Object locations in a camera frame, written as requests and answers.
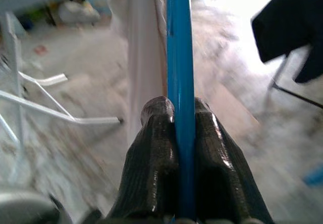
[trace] white curtain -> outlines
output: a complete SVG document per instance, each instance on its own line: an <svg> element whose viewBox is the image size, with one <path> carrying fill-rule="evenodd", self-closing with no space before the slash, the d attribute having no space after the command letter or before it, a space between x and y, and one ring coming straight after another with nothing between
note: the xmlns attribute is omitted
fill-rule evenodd
<svg viewBox="0 0 323 224"><path fill-rule="evenodd" d="M166 95L166 0L109 0L112 26L128 39L128 144L147 101Z"/></svg>

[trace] floor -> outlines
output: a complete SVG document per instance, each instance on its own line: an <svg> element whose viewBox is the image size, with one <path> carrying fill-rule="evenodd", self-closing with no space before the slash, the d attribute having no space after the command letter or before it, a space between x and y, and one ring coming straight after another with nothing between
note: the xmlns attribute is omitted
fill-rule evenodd
<svg viewBox="0 0 323 224"><path fill-rule="evenodd" d="M204 98L242 148L260 192L278 223L321 223L323 187L302 178L322 163L323 111L267 87L283 58L264 65L257 54L250 19L269 0L192 0L196 95ZM47 48L37 55L38 45ZM107 26L59 30L39 26L23 39L24 72L69 81L49 92L73 115L127 115L127 44ZM280 84L323 102L323 79L307 85L292 81L306 55L293 52ZM10 90L7 78L2 88ZM53 107L26 84L28 99ZM12 106L0 102L10 123ZM104 214L117 193L127 151L126 127L78 127L27 112L27 158L18 184L52 193L78 221L90 207ZM0 180L17 154L0 130Z"/></svg>

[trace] metal leg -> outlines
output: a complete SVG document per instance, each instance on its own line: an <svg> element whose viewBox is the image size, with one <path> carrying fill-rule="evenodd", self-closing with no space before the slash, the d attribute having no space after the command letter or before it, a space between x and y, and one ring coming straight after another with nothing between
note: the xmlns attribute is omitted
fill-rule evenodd
<svg viewBox="0 0 323 224"><path fill-rule="evenodd" d="M287 62L288 62L288 56L290 53L286 54L284 61L282 62L282 64L279 66L279 68L277 69L272 82L270 83L270 85L268 86L268 89L271 90L272 88L274 88L274 85L277 85L276 82L279 80Z"/></svg>
<svg viewBox="0 0 323 224"><path fill-rule="evenodd" d="M117 117L106 117L106 118L75 118L71 115L58 112L57 110L50 109L48 107L36 104L34 102L25 100L23 98L17 97L15 95L9 94L0 90L0 99L7 100L16 105L22 106L24 108L37 111L46 114L51 117L55 117L67 122L79 124L79 125L102 125L102 124L120 124L123 120Z"/></svg>
<svg viewBox="0 0 323 224"><path fill-rule="evenodd" d="M280 91L282 91L282 92L284 92L284 93L286 93L286 94L292 95L292 96L294 96L294 97L296 97L296 98L299 98L299 99L301 99L301 100L303 100L303 101L305 101L305 102L307 102L307 103L310 103L310 104L312 104L312 105L315 105L315 106L317 106L317 107L319 107L319 108L323 109L323 104L317 103L317 102L315 102L315 101L313 101L313 100L311 100L311 99L308 99L308 98L306 98L306 97L304 97L304 96L302 96L302 95L296 94L296 93L294 93L294 92L292 92L292 91L290 91L290 90L288 90L288 89L286 89L286 88L284 88L284 87L281 87L281 86L279 86L279 85L277 84L277 81L279 80L280 75L282 74L283 69L285 68L285 66L286 66L286 64L287 64L287 62L288 62L288 56L289 56L289 54L290 54L290 53L286 54L286 58L285 58L285 60L282 62L282 64L281 64L281 65L279 66L279 68L277 69L277 71L276 71L276 73L275 73L275 75L274 75L274 77L273 77L272 82L271 82L271 83L270 83L270 85L268 86L268 90L271 90L272 88L274 88L274 89L276 89L276 90L280 90Z"/></svg>
<svg viewBox="0 0 323 224"><path fill-rule="evenodd" d="M4 127L7 134L17 145L17 157L15 166L13 167L11 174L9 176L9 182L14 183L17 181L19 176L19 170L23 160L25 158L25 146L24 146L24 128L23 128L23 108L28 108L34 111L41 112L43 114L71 122L79 125L102 125L102 124L120 124L123 120L117 117L106 117L106 118L75 118L73 117L57 100L55 100L44 88L43 86L50 86L57 83L67 81L67 77L64 74L59 74L47 79L35 79L19 71L21 59L20 42L15 35L14 26L11 22L13 18L12 13L4 13L0 16L0 23L2 26L2 32L4 37L5 46L8 52L8 66L9 73L13 75L15 83L15 94L9 94L0 90L0 98L13 102L16 110L16 124L17 124L17 136L7 124L5 119L0 115L0 124ZM31 101L22 98L21 82L20 80L27 80L35 85L37 85L40 90L49 97L54 104L63 112L58 112L56 110L50 109L48 107L33 103Z"/></svg>
<svg viewBox="0 0 323 224"><path fill-rule="evenodd" d="M1 16L1 23L3 27L5 46L8 52L9 67L11 68L11 73L14 78L15 94L16 94L16 97L22 97L20 75L19 75L19 65L21 62L21 58L20 58L21 49L20 49L18 38L15 35L14 25L11 22L12 18L13 18L13 14L6 12L3 16ZM17 159L15 162L15 166L9 176L9 182L16 181L18 177L18 169L21 165L22 159L25 156L23 108L20 105L16 105L15 113L16 113L16 124L17 124L19 140L15 142L17 144L17 150L18 150Z"/></svg>
<svg viewBox="0 0 323 224"><path fill-rule="evenodd" d="M58 75L52 76L47 79L35 79L35 78L32 78L22 72L19 72L19 74L23 79L25 79L31 83L34 83L34 84L39 84L41 86L51 86L51 85L59 84L59 83L62 83L62 82L65 82L68 80L65 74L58 74Z"/></svg>

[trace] black cloth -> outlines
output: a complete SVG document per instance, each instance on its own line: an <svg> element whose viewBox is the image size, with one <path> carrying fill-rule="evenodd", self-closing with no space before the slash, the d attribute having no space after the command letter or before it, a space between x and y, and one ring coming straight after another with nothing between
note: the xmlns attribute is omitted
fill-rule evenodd
<svg viewBox="0 0 323 224"><path fill-rule="evenodd" d="M310 44L295 82L323 74L323 0L271 0L252 20L252 29L262 62Z"/></svg>
<svg viewBox="0 0 323 224"><path fill-rule="evenodd" d="M273 224L240 148L200 99L195 100L195 111L198 219L241 223L254 218ZM177 216L180 166L173 120L174 107L165 97L145 105L142 129L127 152L118 197L99 223Z"/></svg>

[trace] blue metal pipe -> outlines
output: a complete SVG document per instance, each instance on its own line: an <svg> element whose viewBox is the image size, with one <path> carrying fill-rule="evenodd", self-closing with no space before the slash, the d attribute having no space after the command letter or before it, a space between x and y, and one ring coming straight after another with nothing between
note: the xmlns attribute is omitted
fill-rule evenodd
<svg viewBox="0 0 323 224"><path fill-rule="evenodd" d="M179 213L196 220L195 105L190 0L167 0L168 97L175 106L180 159Z"/></svg>

